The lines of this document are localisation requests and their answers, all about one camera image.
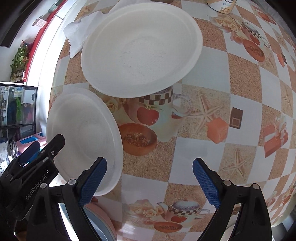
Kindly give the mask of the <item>white foam plate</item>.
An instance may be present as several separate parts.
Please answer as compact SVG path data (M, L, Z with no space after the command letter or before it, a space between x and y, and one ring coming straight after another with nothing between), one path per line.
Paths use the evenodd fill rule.
M117 123L103 100L90 90L64 87L49 111L47 141L57 134L65 138L64 147L55 157L61 178L78 178L98 157L104 157L107 172L95 195L111 192L121 177L123 147Z
M201 30L184 10L158 2L131 4L111 11L88 37L81 68L103 94L140 97L185 77L202 47Z

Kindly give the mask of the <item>pink plastic stool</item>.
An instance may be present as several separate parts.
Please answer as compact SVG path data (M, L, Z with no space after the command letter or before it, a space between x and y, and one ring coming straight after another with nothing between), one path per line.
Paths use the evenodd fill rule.
M47 144L46 136L42 132L35 133L16 142L18 152L23 153L35 141L39 142L41 149Z

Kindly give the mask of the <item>pink plastic bowl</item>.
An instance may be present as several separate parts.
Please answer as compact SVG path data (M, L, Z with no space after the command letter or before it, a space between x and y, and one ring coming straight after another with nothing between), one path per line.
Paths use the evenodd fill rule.
M117 234L116 234L115 227L114 227L111 219L107 215L107 213L102 208L99 207L98 199L96 197L92 197L90 203L85 206L87 208L89 208L93 213L95 213L95 215L98 218L100 218L103 221L103 223L107 226L108 230L110 231L110 233L113 237L113 240L108 240L108 241L116 241Z

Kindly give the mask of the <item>blue plastic bowl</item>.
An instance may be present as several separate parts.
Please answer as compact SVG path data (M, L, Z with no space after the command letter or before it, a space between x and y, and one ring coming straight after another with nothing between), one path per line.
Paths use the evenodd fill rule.
M103 221L100 218L98 218L95 215L95 213L93 213L86 206L83 207L83 209L84 209L84 212L86 213L90 223L94 227L96 233L101 238L101 240L105 240L105 241L113 240L113 237L112 237L110 231L108 230L107 226L103 223Z

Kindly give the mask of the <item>glass display cabinet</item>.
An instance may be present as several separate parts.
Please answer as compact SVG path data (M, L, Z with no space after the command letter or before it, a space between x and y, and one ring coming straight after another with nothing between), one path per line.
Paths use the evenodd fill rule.
M1 142L36 133L37 93L37 87L1 84Z

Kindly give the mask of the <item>patterned tablecloth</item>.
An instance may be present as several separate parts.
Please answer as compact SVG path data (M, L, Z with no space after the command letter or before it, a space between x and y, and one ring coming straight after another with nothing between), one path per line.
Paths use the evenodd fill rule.
M253 1L227 15L205 1L173 5L199 25L201 56L161 94L102 96L124 160L98 204L118 240L197 240L215 212L192 172L200 157L234 184L257 183L278 225L295 200L295 42Z

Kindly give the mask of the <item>potted green plant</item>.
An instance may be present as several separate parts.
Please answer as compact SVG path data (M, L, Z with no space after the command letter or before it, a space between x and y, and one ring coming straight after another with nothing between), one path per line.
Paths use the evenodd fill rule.
M29 54L32 48L32 43L22 41L20 47L12 60L10 82L23 83L25 81L25 74L27 64L29 62Z

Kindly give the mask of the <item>white paper napkin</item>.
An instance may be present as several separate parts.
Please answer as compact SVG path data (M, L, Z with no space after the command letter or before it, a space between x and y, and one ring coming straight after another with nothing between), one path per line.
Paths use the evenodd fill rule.
M91 5L84 7L82 9L81 17L74 22L69 23L63 31L70 44L70 58L74 58L78 52L82 50L88 36L94 32L94 30L104 19L106 19L108 15L125 6L150 2L151 1L118 1L108 13L104 13L103 11L92 12Z

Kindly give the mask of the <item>starbucks paper cup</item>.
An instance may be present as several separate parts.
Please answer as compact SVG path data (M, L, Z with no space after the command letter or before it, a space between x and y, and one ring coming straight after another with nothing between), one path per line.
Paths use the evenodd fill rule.
M236 0L206 0L206 3L210 8L219 13L230 14L236 4Z

